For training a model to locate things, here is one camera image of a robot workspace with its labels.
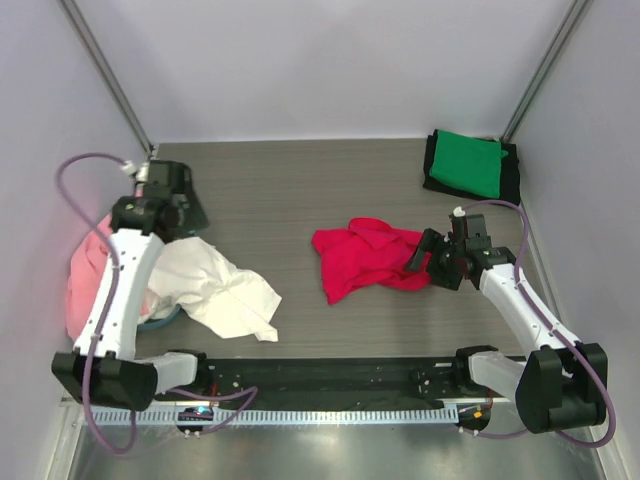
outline green cloth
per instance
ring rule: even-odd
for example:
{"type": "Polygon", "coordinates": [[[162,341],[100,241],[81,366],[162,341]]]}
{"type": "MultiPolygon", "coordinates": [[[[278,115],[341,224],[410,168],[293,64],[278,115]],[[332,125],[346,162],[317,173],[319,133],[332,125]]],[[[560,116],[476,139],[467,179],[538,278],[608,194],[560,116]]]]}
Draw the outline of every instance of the green cloth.
{"type": "Polygon", "coordinates": [[[488,198],[500,197],[502,145],[438,130],[429,175],[452,188],[488,198]]]}

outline table surface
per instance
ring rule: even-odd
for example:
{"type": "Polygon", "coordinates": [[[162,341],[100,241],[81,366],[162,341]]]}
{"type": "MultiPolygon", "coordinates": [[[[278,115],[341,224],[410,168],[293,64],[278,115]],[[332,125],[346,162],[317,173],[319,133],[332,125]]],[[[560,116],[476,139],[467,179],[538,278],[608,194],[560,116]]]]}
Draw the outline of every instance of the table surface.
{"type": "MultiPolygon", "coordinates": [[[[422,188],[424,149],[423,139],[161,145],[158,158],[193,169],[211,221],[201,237],[282,296],[272,320],[280,340],[222,340],[183,313],[167,327],[139,333],[137,356],[170,348],[218,358],[442,356],[478,344],[520,353],[498,311],[469,282],[458,292],[376,285],[327,305],[320,259],[310,243],[315,230],[368,216],[395,227],[446,232],[448,214],[469,203],[422,188]]],[[[517,252],[517,214],[493,206],[479,211],[494,245],[517,252]]],[[[524,268],[540,291],[530,258],[524,268]]]]}

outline folded red cloth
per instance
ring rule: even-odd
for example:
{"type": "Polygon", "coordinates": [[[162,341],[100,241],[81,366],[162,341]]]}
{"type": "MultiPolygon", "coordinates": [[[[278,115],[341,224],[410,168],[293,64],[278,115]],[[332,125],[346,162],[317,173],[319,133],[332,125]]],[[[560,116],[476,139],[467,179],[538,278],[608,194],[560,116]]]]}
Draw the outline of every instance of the folded red cloth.
{"type": "MultiPolygon", "coordinates": [[[[322,256],[322,284],[329,305],[375,283],[408,291],[427,286],[431,279],[424,269],[404,270],[421,236],[422,232],[393,228],[376,218],[354,218],[348,228],[317,230],[311,243],[322,256]]],[[[425,258],[425,267],[430,257],[425,258]]]]}

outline folded black cloth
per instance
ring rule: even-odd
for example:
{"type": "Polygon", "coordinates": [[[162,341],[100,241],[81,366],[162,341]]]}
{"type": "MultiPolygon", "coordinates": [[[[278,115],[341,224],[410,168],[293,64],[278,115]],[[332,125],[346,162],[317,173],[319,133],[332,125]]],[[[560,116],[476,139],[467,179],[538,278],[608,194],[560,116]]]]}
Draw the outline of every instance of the folded black cloth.
{"type": "MultiPolygon", "coordinates": [[[[486,200],[487,197],[482,197],[464,190],[449,187],[429,175],[435,159],[437,142],[438,130],[434,130],[433,135],[429,135],[427,137],[427,149],[424,156],[424,184],[422,186],[427,190],[455,195],[456,197],[470,198],[472,200],[486,200]]],[[[518,160],[516,146],[512,143],[503,143],[502,150],[507,152],[507,155],[502,159],[502,168],[500,171],[500,197],[498,198],[500,200],[505,200],[515,205],[519,205],[520,170],[518,168],[518,164],[520,163],[520,160],[518,160]]]]}

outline metal corner post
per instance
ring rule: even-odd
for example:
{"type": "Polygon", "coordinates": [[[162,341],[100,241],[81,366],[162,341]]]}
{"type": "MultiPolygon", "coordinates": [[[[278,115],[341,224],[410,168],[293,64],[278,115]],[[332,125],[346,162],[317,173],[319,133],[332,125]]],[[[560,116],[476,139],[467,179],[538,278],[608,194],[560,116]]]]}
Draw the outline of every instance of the metal corner post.
{"type": "Polygon", "coordinates": [[[109,62],[107,62],[107,59],[105,58],[100,45],[98,45],[98,42],[93,36],[93,33],[91,32],[87,21],[82,15],[82,12],[78,8],[76,1],[58,0],[58,3],[60,4],[62,11],[69,19],[71,26],[78,34],[78,38],[89,54],[89,57],[91,57],[93,64],[100,73],[100,76],[104,80],[109,92],[111,93],[111,96],[118,105],[120,112],[129,124],[129,127],[133,131],[134,135],[138,139],[138,142],[140,142],[140,145],[142,146],[144,152],[147,154],[147,156],[150,156],[153,145],[151,144],[149,137],[147,137],[144,128],[142,128],[142,124],[133,111],[133,107],[131,107],[131,104],[129,103],[127,96],[122,90],[122,87],[120,86],[118,79],[113,73],[113,70],[111,70],[109,62]]]}
{"type": "Polygon", "coordinates": [[[507,128],[502,134],[502,137],[500,137],[501,141],[508,143],[513,139],[513,136],[518,130],[518,127],[520,127],[522,120],[529,111],[529,108],[531,107],[531,104],[533,103],[536,95],[540,91],[540,87],[542,87],[542,84],[549,76],[551,69],[560,57],[560,54],[569,41],[569,38],[580,23],[580,20],[582,20],[582,18],[584,17],[584,14],[586,13],[591,3],[592,0],[573,0],[571,7],[567,11],[567,14],[562,20],[562,23],[558,27],[558,30],[556,31],[551,44],[542,57],[542,60],[540,61],[540,64],[536,69],[536,73],[529,81],[529,85],[520,98],[518,106],[511,115],[509,123],[507,124],[507,128]]]}

